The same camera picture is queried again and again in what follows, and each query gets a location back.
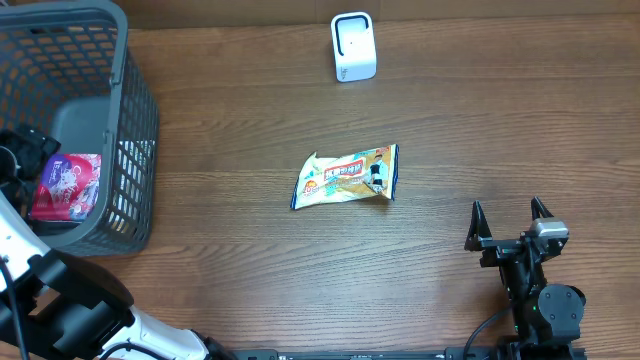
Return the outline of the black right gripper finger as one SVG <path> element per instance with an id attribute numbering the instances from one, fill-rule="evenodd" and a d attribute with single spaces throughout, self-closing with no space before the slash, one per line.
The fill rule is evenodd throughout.
<path id="1" fill-rule="evenodd" d="M 479 201 L 475 201 L 472 206 L 471 222 L 464 249 L 482 250 L 484 248 L 484 244 L 492 240 L 493 237 L 481 203 Z"/>
<path id="2" fill-rule="evenodd" d="M 553 217 L 553 214 L 547 209 L 538 196 L 534 196 L 531 199 L 531 214 L 533 220 Z"/>

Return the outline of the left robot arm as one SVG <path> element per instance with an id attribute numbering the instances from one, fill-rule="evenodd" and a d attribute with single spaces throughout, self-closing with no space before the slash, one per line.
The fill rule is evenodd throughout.
<path id="1" fill-rule="evenodd" d="M 50 248 L 1 197 L 1 339 L 22 358 L 230 359 L 210 337 L 138 310 L 106 269 Z"/>

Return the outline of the yellow white snack bag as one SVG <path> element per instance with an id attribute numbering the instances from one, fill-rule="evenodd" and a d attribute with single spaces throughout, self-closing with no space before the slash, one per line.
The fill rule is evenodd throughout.
<path id="1" fill-rule="evenodd" d="M 399 146 L 391 144 L 337 158 L 312 153 L 304 162 L 290 208 L 343 203 L 376 196 L 395 199 Z"/>

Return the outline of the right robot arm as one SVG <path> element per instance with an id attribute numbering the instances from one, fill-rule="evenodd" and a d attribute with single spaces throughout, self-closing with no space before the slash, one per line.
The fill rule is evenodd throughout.
<path id="1" fill-rule="evenodd" d="M 575 286 L 550 284 L 543 263 L 559 256 L 569 240 L 567 225 L 534 197 L 532 223 L 516 239 L 493 238 L 481 203 L 472 205 L 464 249 L 479 252 L 480 266 L 499 269 L 509 305 L 481 323 L 467 339 L 463 359 L 584 359 L 572 343 L 581 336 L 585 294 Z M 475 348 L 478 335 L 510 314 L 515 334 L 487 350 Z"/>

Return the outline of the red purple snack pack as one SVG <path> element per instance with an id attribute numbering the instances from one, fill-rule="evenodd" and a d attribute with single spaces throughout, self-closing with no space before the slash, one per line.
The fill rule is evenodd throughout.
<path id="1" fill-rule="evenodd" d="M 98 199 L 101 161 L 99 154 L 54 154 L 41 174 L 30 218 L 84 222 Z"/>

